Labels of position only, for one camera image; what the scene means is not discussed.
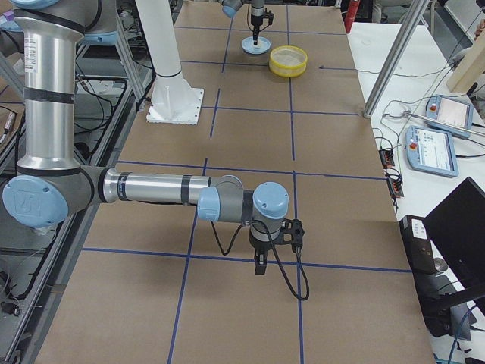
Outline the yellow round steamer basket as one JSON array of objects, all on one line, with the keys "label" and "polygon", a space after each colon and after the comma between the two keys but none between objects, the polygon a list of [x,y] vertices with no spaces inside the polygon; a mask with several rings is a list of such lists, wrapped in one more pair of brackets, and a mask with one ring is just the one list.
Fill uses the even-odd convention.
[{"label": "yellow round steamer basket", "polygon": [[280,77],[293,78],[305,73],[308,63],[307,53],[293,45],[282,45],[269,55],[269,69]]}]

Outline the light blue plate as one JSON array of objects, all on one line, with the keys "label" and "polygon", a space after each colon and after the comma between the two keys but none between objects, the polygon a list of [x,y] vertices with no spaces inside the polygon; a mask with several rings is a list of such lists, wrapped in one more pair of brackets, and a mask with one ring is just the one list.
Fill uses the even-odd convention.
[{"label": "light blue plate", "polygon": [[242,50],[250,55],[262,55],[270,50],[271,41],[269,39],[260,36],[258,42],[260,43],[261,47],[256,48],[253,46],[252,37],[246,37],[241,42]]}]

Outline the red cylinder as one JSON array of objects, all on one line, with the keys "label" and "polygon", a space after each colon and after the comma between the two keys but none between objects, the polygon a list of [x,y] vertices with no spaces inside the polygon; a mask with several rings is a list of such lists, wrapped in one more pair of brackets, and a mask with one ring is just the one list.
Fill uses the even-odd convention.
[{"label": "red cylinder", "polygon": [[352,25],[355,21],[359,5],[360,0],[349,0],[346,16],[344,18],[344,27],[347,34],[349,34],[352,30]]}]

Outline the orange black connector module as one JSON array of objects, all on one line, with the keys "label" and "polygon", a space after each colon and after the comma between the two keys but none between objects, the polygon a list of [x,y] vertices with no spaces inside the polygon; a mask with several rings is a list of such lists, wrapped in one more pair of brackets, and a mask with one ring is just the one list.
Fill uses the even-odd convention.
[{"label": "orange black connector module", "polygon": [[378,152],[383,168],[391,168],[395,166],[392,148],[380,149]]}]

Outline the black box device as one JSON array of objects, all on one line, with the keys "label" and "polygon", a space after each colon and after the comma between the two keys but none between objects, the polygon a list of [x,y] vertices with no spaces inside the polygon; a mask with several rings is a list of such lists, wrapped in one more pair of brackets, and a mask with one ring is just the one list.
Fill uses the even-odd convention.
[{"label": "black box device", "polygon": [[443,273],[449,266],[443,258],[434,256],[423,220],[422,217],[406,215],[399,222],[408,263],[413,273]]}]

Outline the thin diagonal metal rod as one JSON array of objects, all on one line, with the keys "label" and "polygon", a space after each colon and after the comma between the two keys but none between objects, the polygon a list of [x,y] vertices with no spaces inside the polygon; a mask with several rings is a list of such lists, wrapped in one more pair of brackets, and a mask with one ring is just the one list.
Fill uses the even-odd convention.
[{"label": "thin diagonal metal rod", "polygon": [[453,136],[461,139],[467,139],[471,136],[484,137],[484,132],[471,129],[472,122],[468,113],[461,115],[458,112],[447,111],[444,115],[437,115],[436,118],[413,114],[410,111],[404,111],[402,114],[404,116],[421,119],[430,127],[450,132]]}]

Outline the black laptop computer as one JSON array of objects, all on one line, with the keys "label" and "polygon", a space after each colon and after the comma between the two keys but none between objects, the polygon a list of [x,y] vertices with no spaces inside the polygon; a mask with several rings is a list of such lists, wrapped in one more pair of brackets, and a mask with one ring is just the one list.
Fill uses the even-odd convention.
[{"label": "black laptop computer", "polygon": [[484,190],[471,177],[425,217],[424,226],[465,287],[484,282]]}]

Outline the near blue teach pendant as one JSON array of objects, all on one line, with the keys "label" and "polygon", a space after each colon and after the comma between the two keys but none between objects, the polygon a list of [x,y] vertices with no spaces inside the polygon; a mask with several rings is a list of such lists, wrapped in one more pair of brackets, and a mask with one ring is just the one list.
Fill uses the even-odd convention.
[{"label": "near blue teach pendant", "polygon": [[406,157],[411,169],[443,177],[457,177],[458,161],[452,134],[412,125],[405,133]]}]

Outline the blue teach pendant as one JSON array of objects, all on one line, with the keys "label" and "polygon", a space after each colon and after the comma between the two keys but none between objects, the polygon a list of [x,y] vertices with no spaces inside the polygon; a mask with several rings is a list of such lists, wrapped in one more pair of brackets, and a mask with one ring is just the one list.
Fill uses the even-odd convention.
[{"label": "blue teach pendant", "polygon": [[452,135],[467,139],[471,136],[473,106],[450,96],[432,96],[427,102],[425,116],[440,123],[428,121],[430,127],[449,131]]},{"label": "blue teach pendant", "polygon": [[412,125],[405,133],[406,157],[411,169],[443,177],[457,177],[458,161],[452,134]]}]

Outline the far blue teach pendant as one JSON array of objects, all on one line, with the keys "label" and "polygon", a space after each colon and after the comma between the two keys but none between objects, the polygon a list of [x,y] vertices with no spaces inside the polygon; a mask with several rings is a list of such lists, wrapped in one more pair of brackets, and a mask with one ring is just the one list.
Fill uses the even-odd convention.
[{"label": "far blue teach pendant", "polygon": [[450,96],[432,96],[427,102],[425,116],[440,123],[428,121],[430,127],[449,131],[452,135],[467,139],[471,136],[473,106]]}]

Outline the wooden beam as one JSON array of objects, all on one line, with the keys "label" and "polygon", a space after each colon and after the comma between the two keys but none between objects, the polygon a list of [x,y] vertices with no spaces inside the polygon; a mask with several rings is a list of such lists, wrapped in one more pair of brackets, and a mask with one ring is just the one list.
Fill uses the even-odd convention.
[{"label": "wooden beam", "polygon": [[484,72],[484,30],[446,81],[451,93],[466,93]]}]

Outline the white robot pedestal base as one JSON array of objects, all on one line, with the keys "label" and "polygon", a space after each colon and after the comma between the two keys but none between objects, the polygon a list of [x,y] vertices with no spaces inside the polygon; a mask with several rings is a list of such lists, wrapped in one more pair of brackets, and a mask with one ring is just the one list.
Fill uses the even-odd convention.
[{"label": "white robot pedestal base", "polygon": [[155,71],[147,121],[197,124],[204,90],[183,76],[169,2],[140,0],[136,6]]}]

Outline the aluminium frame post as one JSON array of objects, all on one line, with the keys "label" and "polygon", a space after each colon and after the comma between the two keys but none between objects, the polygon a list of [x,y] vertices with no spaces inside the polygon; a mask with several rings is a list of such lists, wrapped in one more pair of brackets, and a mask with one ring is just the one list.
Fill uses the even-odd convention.
[{"label": "aluminium frame post", "polygon": [[399,28],[399,32],[397,33],[390,52],[383,63],[383,67],[381,68],[368,100],[365,103],[363,110],[363,116],[365,118],[371,118],[372,114],[374,113],[374,110],[382,98],[400,58],[402,57],[402,54],[404,53],[412,35],[414,34],[419,20],[427,8],[428,3],[429,1],[426,0],[416,0],[411,3],[408,13]]}]

